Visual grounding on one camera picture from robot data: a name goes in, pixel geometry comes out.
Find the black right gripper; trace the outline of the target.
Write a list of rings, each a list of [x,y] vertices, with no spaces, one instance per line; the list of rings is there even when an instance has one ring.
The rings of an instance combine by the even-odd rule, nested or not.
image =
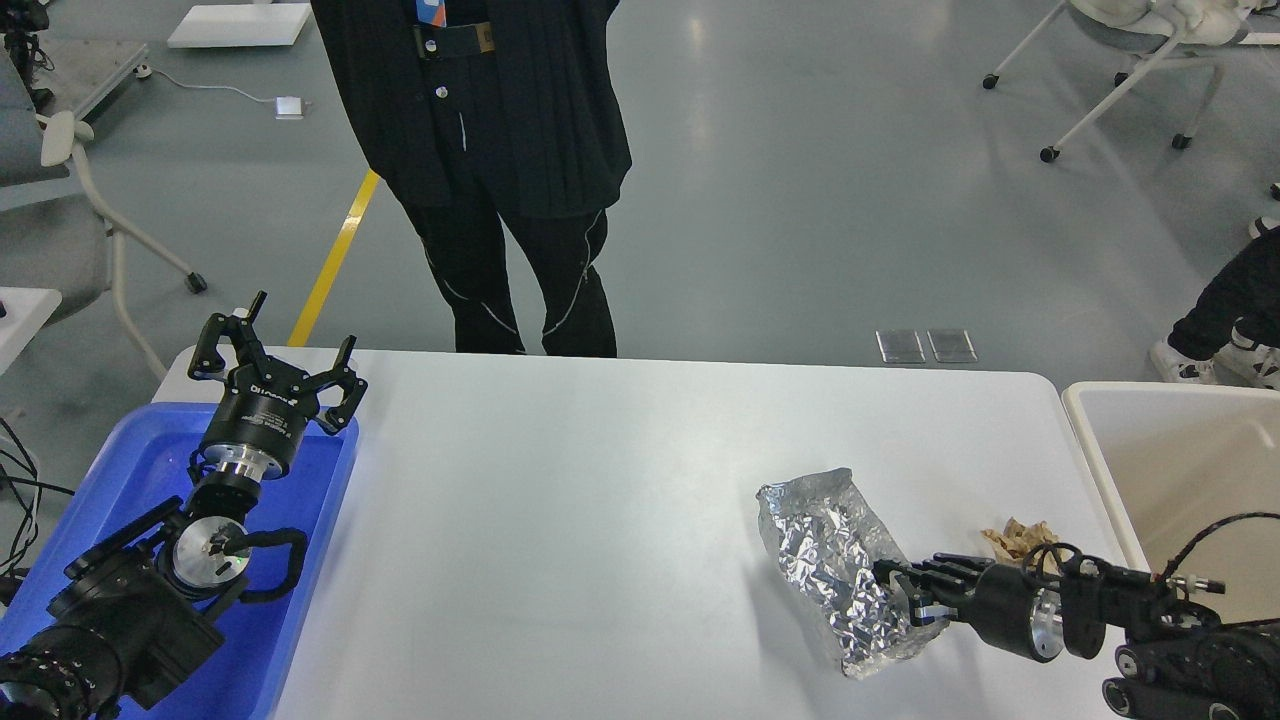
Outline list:
[[[934,553],[920,562],[881,559],[872,571],[882,585],[900,579],[915,588],[900,589],[913,626],[965,623],[987,644],[1041,664],[1065,647],[1060,593],[993,559],[956,553]]]

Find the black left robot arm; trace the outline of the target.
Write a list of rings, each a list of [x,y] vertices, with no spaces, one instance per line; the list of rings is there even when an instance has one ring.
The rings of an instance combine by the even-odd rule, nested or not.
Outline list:
[[[265,299],[212,314],[195,346],[189,377],[223,395],[189,457],[189,496],[67,565],[52,623],[3,656],[5,719],[114,719],[124,697],[151,708],[223,646],[215,623],[233,603],[270,603],[300,583],[307,534],[250,530],[247,516],[264,482],[289,473],[308,424],[343,432],[367,384],[349,365],[353,336],[315,374],[269,355],[253,329]]]

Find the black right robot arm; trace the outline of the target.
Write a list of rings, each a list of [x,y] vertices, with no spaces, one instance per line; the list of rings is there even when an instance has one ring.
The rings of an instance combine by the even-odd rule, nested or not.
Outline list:
[[[1015,566],[937,553],[922,562],[873,566],[881,585],[905,592],[910,621],[970,625],[989,646],[1046,664],[1068,651],[1093,659],[1110,626],[1117,675],[1102,696],[1128,719],[1275,719],[1279,715],[1277,620],[1225,623],[1196,593],[1225,584],[1179,573],[1196,546],[1233,524],[1220,519],[1187,543],[1160,574],[1107,562],[1078,547],[1042,543]]]

